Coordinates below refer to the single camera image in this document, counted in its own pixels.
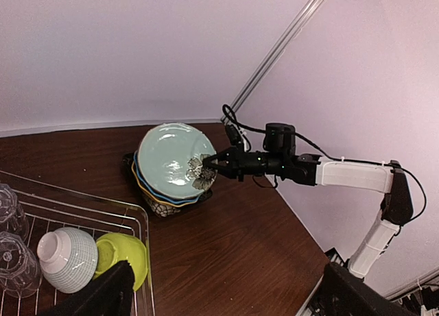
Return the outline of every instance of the plate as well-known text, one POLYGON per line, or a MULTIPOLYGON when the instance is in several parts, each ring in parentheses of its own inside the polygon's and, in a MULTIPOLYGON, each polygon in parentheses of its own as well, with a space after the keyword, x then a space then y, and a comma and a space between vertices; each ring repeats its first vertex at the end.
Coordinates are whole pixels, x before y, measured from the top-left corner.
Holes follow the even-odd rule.
POLYGON ((187 199, 211 187, 216 172, 203 169, 202 160, 213 154, 215 149, 201 131, 183 123, 168 123, 145 135, 137 158, 139 171, 155 191, 187 199))

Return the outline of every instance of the glass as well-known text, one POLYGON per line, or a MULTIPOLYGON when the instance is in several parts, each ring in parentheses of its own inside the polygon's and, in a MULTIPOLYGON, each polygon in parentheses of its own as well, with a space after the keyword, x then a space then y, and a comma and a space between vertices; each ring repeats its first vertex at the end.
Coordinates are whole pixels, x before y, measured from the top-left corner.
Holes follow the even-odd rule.
POLYGON ((7 184, 0 184, 0 232, 19 235, 26 241, 29 223, 16 194, 7 184))
POLYGON ((0 232, 0 285, 12 297, 29 297, 41 284, 35 255, 20 236, 0 232))

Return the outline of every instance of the wall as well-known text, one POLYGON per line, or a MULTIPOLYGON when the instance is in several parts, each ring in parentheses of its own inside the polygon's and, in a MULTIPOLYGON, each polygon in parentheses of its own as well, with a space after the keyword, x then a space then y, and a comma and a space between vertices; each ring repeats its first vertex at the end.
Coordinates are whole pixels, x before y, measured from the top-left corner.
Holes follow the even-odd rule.
MULTIPOLYGON (((366 278, 380 293, 438 266, 438 42, 439 0, 328 0, 238 112, 257 127, 292 123, 333 156, 397 159, 416 174, 429 206, 366 278)), ((251 138, 261 146, 262 137, 251 138)), ((298 144, 298 152, 311 151, 298 144)), ((410 184, 418 212, 422 199, 410 184)), ((344 258, 382 198, 291 182, 278 190, 320 247, 335 246, 344 258)))
POLYGON ((0 135, 219 119, 305 3, 0 0, 0 135))

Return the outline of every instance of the dark brown tabletop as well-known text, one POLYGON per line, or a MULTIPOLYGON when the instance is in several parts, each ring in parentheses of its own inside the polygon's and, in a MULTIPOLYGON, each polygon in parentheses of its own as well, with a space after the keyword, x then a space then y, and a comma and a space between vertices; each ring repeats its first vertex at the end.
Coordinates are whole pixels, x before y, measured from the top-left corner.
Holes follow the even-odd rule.
MULTIPOLYGON (((222 124, 195 126, 217 150, 228 147, 222 124)), ((148 129, 2 138, 0 169, 136 203, 121 160, 148 129)), ((251 179, 218 177, 203 204, 162 219, 148 214, 158 316, 295 315, 328 262, 281 196, 251 179)))

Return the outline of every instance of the yellow-green cup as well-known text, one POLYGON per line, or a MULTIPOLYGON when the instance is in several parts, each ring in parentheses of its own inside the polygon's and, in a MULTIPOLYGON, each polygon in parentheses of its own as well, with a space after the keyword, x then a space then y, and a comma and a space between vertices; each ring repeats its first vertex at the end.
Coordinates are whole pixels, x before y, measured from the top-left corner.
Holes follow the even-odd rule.
POLYGON ((134 291, 140 289, 148 273, 146 246, 140 239, 109 232, 96 240, 96 246, 98 258, 93 278, 99 277, 119 261, 127 260, 134 272, 134 291))

